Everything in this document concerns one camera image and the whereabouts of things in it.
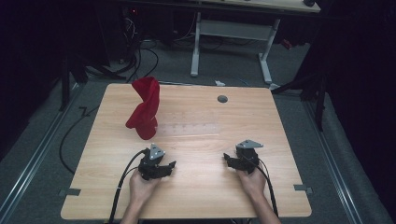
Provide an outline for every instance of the light wood surface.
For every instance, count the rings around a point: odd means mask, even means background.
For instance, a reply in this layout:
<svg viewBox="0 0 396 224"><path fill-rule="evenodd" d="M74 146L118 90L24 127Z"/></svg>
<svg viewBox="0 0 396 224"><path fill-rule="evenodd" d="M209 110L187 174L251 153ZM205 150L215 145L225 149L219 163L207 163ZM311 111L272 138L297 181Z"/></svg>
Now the light wood surface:
<svg viewBox="0 0 396 224"><path fill-rule="evenodd" d="M225 95L228 102L218 102ZM264 88L164 86L160 89L157 134L139 138L126 120L142 102L129 84L110 84L97 113L62 210L65 219L107 219L120 176L129 160L155 143L166 154L161 164L177 161L145 206L141 218L255 217L236 172L223 153L235 157L235 145L246 140L265 162L281 217L307 217L311 208L271 92ZM131 167L136 167L142 156ZM128 203L127 176L116 218ZM267 199L269 190L265 190Z"/></svg>
<svg viewBox="0 0 396 224"><path fill-rule="evenodd" d="M301 12L320 12L318 4L308 7L303 0L201 0L203 3L231 4L244 7L266 7L272 9L301 11Z"/></svg>

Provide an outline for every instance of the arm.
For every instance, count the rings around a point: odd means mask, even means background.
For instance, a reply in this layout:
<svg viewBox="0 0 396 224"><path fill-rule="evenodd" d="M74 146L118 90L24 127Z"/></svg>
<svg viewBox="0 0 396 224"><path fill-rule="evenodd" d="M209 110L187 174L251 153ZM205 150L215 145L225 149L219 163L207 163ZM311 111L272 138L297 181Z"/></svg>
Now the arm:
<svg viewBox="0 0 396 224"><path fill-rule="evenodd" d="M245 171L236 170L242 182L242 187L253 204L261 224L280 223L271 205L264 196L265 177L256 168L250 175Z"/></svg>
<svg viewBox="0 0 396 224"><path fill-rule="evenodd" d="M145 180L139 171L135 170L129 181L130 201L120 224L136 224L140 212L149 200L161 179Z"/></svg>

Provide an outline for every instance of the black clamp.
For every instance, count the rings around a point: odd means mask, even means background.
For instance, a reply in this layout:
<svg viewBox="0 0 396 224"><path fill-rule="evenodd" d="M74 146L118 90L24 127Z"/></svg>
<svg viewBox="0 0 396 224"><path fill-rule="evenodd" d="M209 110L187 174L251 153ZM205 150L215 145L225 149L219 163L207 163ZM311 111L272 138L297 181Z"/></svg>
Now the black clamp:
<svg viewBox="0 0 396 224"><path fill-rule="evenodd" d="M145 157L140 160L140 164L138 166L138 170L142 174L143 179L157 179L172 174L172 170L175 168L176 162L172 161L165 166L158 165L163 159L165 152L155 144L151 144L150 149L146 148L144 154Z"/></svg>
<svg viewBox="0 0 396 224"><path fill-rule="evenodd" d="M245 140L235 147L236 156L238 158L231 158L224 153L224 160L227 161L229 167L236 170L247 171L248 174L251 174L260 163L259 156L254 148L263 147L263 145L251 140Z"/></svg>

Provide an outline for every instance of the red fabric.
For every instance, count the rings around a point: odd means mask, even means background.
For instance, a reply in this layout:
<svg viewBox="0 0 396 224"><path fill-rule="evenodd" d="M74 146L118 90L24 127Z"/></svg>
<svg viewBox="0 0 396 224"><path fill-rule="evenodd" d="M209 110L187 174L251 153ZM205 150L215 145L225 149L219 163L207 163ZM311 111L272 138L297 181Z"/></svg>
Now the red fabric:
<svg viewBox="0 0 396 224"><path fill-rule="evenodd" d="M160 104L160 84L154 77L143 77L133 82L132 86L143 103L136 107L125 126L130 129L136 128L142 139L149 140L157 132L158 123L155 115Z"/></svg>

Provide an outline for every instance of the forearm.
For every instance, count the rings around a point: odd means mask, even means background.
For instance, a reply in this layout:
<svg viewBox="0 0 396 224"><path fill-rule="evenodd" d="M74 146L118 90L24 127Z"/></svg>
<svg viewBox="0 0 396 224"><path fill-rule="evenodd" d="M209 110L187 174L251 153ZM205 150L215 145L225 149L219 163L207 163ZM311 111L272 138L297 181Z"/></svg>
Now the forearm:
<svg viewBox="0 0 396 224"><path fill-rule="evenodd" d="M261 224L280 223L263 194L249 196Z"/></svg>
<svg viewBox="0 0 396 224"><path fill-rule="evenodd" d="M120 224L137 224L142 206L143 204L141 203L130 203L125 209Z"/></svg>

